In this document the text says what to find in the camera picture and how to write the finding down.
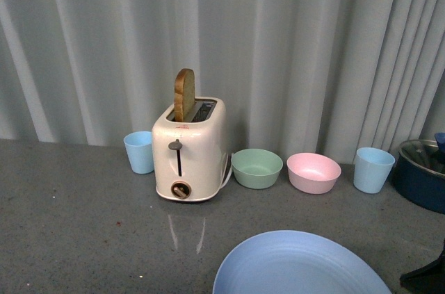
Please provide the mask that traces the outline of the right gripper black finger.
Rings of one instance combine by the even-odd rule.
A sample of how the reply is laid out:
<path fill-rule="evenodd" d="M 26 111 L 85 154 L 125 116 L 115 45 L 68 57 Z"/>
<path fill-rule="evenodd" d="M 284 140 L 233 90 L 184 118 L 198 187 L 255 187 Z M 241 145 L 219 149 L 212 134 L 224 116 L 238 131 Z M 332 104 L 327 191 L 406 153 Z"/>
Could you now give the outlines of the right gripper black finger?
<path fill-rule="evenodd" d="M 400 285 L 411 293 L 444 293 L 444 257 L 400 277 Z"/>

